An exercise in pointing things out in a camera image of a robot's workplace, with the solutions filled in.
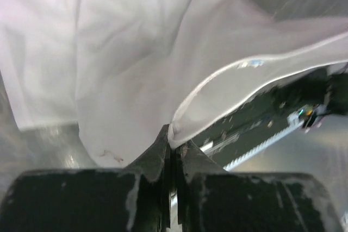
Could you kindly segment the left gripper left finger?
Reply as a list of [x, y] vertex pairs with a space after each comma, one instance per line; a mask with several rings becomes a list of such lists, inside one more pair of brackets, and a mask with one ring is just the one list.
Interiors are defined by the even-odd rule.
[[168, 127], [125, 168], [26, 171], [1, 202], [1, 231], [166, 231]]

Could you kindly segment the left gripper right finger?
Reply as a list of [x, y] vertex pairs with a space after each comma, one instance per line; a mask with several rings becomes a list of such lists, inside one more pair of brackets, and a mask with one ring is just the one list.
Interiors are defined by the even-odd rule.
[[229, 173], [197, 146], [176, 150], [184, 231], [339, 231], [325, 187], [304, 173]]

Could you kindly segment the white t shirt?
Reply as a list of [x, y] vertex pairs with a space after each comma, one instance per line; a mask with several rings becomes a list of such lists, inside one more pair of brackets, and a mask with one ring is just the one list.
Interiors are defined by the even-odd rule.
[[276, 22], [249, 0], [1, 0], [19, 129], [78, 123], [103, 167], [169, 125], [177, 148], [263, 87], [347, 61], [347, 18]]

